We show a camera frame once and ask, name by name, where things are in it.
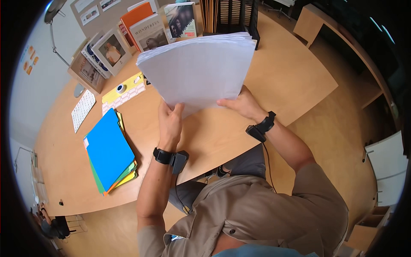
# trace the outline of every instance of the blue jeans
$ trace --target blue jeans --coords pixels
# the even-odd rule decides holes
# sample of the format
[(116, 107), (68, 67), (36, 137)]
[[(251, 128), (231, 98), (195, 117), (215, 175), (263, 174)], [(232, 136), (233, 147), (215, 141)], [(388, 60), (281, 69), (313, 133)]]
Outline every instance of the blue jeans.
[[(266, 178), (266, 162), (262, 144), (251, 148), (223, 165), (226, 169), (231, 170), (231, 176), (253, 175), (263, 179)], [(194, 200), (206, 185), (202, 182), (189, 180), (179, 184), (176, 188), (170, 188), (169, 202), (185, 214), (190, 214)]]

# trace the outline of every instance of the floor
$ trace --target floor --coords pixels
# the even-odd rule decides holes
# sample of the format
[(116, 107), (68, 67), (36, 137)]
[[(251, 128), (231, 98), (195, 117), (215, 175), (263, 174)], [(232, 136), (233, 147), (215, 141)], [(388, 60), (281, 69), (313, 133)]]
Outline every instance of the floor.
[[(267, 15), (290, 32), (295, 26), (295, 20), (277, 19), (274, 13)], [(339, 87), (290, 124), (289, 129), (311, 148), (317, 162), (345, 200), (350, 210), (351, 230), (375, 204), (375, 177), (370, 163), (362, 163), (362, 158), (364, 142), (379, 139), (376, 129), (379, 123), (374, 118), (376, 111), (372, 105), (362, 110), (355, 101), (357, 75), (343, 57), (320, 37), (310, 50), (329, 70)], [(277, 192), (291, 194), (295, 178), (293, 170), (271, 144), (267, 144), (267, 148)], [(73, 234), (66, 243), (59, 240), (57, 244), (67, 256), (138, 256), (135, 207), (136, 203), (132, 202), (83, 214), (87, 232)], [(183, 213), (169, 204), (164, 213), (166, 229), (181, 217)]]

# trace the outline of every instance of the black wrist strap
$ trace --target black wrist strap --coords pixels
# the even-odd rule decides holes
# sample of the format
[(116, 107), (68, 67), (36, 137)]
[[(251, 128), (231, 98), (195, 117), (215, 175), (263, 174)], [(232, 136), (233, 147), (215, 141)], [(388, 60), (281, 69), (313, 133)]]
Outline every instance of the black wrist strap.
[(173, 161), (173, 155), (174, 154), (175, 153), (166, 152), (164, 150), (157, 149), (157, 147), (154, 148), (154, 151), (153, 151), (153, 155), (155, 157), (155, 160), (158, 161), (159, 163), (162, 163), (162, 164), (171, 165), (172, 161)]
[(245, 132), (257, 139), (261, 143), (266, 141), (264, 134), (269, 131), (274, 126), (275, 113), (273, 111), (268, 112), (268, 117), (266, 117), (261, 123), (257, 125), (250, 125), (245, 130)]
[(157, 147), (154, 148), (153, 155), (159, 163), (171, 165), (173, 167), (173, 174), (181, 173), (190, 157), (186, 151), (170, 153)]

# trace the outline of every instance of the shoe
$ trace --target shoe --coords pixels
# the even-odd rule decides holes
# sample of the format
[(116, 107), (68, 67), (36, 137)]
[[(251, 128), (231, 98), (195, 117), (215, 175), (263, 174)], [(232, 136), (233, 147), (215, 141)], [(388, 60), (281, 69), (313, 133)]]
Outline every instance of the shoe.
[(222, 178), (224, 177), (228, 172), (223, 171), (223, 165), (220, 165), (217, 167), (217, 172), (215, 173), (217, 177)]

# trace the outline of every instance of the orange book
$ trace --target orange book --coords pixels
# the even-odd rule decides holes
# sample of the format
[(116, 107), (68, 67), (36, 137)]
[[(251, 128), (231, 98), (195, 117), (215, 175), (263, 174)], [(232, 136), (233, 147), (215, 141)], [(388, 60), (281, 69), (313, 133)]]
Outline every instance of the orange book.
[(137, 50), (139, 50), (140, 52), (142, 51), (141, 49), (139, 49), (139, 47), (137, 46), (137, 42), (134, 39), (133, 35), (130, 32), (130, 27), (133, 26), (134, 24), (136, 24), (137, 22), (141, 21), (142, 19), (145, 19), (147, 17), (149, 17), (150, 15), (153, 15), (153, 11), (151, 9), (150, 3), (144, 3), (142, 5), (137, 6), (136, 8), (132, 9), (131, 11), (129, 11), (128, 13), (124, 14), (123, 16), (121, 16), (120, 20), (121, 22), (124, 24), (124, 26), (126, 27), (126, 30), (128, 32), (128, 34), (131, 37), (131, 40), (133, 41), (134, 45), (136, 46)]

